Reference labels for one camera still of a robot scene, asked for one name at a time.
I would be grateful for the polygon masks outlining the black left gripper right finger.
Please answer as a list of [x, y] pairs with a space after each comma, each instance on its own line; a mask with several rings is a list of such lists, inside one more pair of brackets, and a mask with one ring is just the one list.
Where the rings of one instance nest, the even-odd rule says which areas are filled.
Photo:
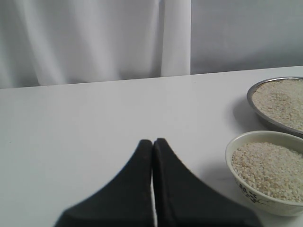
[[152, 152], [152, 180], [160, 227], [259, 227], [257, 215], [199, 180], [165, 139]]

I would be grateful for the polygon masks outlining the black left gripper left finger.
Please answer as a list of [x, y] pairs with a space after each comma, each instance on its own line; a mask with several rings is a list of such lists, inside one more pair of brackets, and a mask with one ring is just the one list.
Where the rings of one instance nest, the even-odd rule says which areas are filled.
[[152, 148], [141, 140], [121, 171], [101, 190], [66, 209], [57, 227], [152, 227]]

